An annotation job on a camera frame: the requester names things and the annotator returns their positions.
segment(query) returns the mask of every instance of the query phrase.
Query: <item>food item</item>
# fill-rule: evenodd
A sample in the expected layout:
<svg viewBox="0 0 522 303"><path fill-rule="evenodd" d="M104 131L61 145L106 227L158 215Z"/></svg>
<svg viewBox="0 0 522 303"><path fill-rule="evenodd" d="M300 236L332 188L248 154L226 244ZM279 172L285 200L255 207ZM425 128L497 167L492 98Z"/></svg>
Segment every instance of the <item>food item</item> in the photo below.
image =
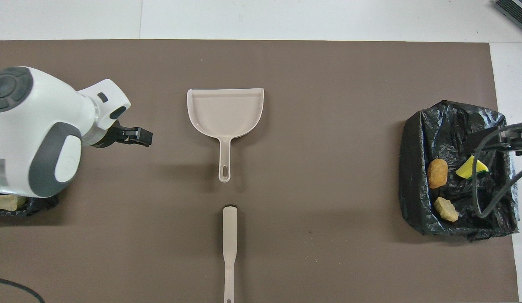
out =
<svg viewBox="0 0 522 303"><path fill-rule="evenodd" d="M439 212L440 217L450 222L455 222L458 219L459 213L455 211L454 205L450 200L438 197L433 203L435 209Z"/></svg>
<svg viewBox="0 0 522 303"><path fill-rule="evenodd" d="M472 176L472 161L474 161L474 156L470 156L469 159L455 171L455 174L462 178L469 179ZM484 163L478 160L476 162L476 173L482 173L483 171L489 171L489 169Z"/></svg>
<svg viewBox="0 0 522 303"><path fill-rule="evenodd" d="M448 180L448 163L443 159L434 159L428 167L428 184L430 188L439 188Z"/></svg>
<svg viewBox="0 0 522 303"><path fill-rule="evenodd" d="M5 194L0 196L0 209L15 211L24 206L27 202L26 197L16 194Z"/></svg>

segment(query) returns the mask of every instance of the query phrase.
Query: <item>cable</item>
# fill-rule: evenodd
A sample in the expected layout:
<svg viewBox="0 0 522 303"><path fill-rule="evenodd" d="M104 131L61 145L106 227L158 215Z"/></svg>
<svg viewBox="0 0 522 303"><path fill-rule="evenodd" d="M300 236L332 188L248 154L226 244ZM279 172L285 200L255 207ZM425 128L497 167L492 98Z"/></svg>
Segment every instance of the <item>cable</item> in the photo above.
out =
<svg viewBox="0 0 522 303"><path fill-rule="evenodd" d="M40 296L36 291L32 290L31 288L28 288L27 286L23 286L23 285L18 284L16 282L12 282L12 281L5 280L5 279L2 279L2 278L0 278L0 283L1 284L6 284L6 285L9 285L9 286L13 286L13 287L16 287L16 288L20 288L21 290L30 293L33 297L35 297L38 300L38 302L45 303L44 299L42 298L42 296Z"/></svg>
<svg viewBox="0 0 522 303"><path fill-rule="evenodd" d="M478 162L478 155L480 154L480 152L482 151L484 146L486 144L488 144L489 141L492 138L494 138L495 136L497 136L501 132L505 132L506 130L513 130L513 129L518 129L518 128L522 128L522 123L512 124L512 125L508 125L508 126L501 127L499 129L494 130L493 132L491 132L487 136L485 136L484 139L482 139L482 141L480 142L480 144L478 144L476 150L474 151L474 160L472 161L472 175L471 175L471 178L472 178L472 199L473 199L474 207L476 208L477 215L480 218L485 218L485 217L487 217L491 213L491 211L498 204L498 202L500 201L502 196L504 196L504 194L507 191L510 190L511 186L515 182L517 182L517 180L519 180L522 177L522 171L517 173L517 175L515 175L514 178L512 178L508 183L506 183L495 194L495 196L493 196L493 198L491 199L491 202L486 207L486 209L484 211L482 211L480 209L480 205L478 204L478 189L477 189L477 185L476 185L476 182L477 182L476 181L476 165L477 165L477 162Z"/></svg>

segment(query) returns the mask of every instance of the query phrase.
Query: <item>beige dustpan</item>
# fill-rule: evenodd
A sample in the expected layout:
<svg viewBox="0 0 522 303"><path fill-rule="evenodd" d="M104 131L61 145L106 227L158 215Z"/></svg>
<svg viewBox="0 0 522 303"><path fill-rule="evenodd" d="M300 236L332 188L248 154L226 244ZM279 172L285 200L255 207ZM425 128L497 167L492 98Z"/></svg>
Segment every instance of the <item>beige dustpan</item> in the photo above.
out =
<svg viewBox="0 0 522 303"><path fill-rule="evenodd" d="M262 88L242 90L189 90L188 115L202 134L220 141L218 178L231 178L231 140L249 133L263 111Z"/></svg>

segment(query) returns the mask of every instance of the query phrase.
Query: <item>white floor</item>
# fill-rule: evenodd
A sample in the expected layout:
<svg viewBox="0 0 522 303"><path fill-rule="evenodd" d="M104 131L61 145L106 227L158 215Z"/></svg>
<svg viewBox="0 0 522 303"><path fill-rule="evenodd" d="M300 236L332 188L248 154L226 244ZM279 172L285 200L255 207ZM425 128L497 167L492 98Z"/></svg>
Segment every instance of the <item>white floor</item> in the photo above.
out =
<svg viewBox="0 0 522 303"><path fill-rule="evenodd" d="M522 30L492 0L0 0L0 40L138 38L487 42L498 109L522 121Z"/></svg>

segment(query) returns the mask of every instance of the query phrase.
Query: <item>trash bag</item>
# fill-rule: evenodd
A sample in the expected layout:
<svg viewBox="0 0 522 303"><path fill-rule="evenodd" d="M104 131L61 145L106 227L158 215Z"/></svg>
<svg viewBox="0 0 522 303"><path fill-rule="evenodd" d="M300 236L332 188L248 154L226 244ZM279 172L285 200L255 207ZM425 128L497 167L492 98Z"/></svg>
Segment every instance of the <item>trash bag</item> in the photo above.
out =
<svg viewBox="0 0 522 303"><path fill-rule="evenodd" d="M494 126L505 126L504 115L469 104L443 100L415 113L405 123L399 152L399 203L403 218L422 234L464 236L468 240L501 237L517 232L517 189L512 187L486 218L476 215L472 203L471 180L455 171L467 161L465 139L470 133ZM426 169L433 159L448 163L447 184L428 187ZM477 176L480 207L514 175L509 153L483 151L480 161L490 172ZM459 217L455 222L442 219L433 202L443 197L452 202Z"/></svg>
<svg viewBox="0 0 522 303"><path fill-rule="evenodd" d="M15 211L0 209L0 215L16 215L17 217L28 217L35 213L51 209L59 203L58 195L49 198L28 198L27 203Z"/></svg>

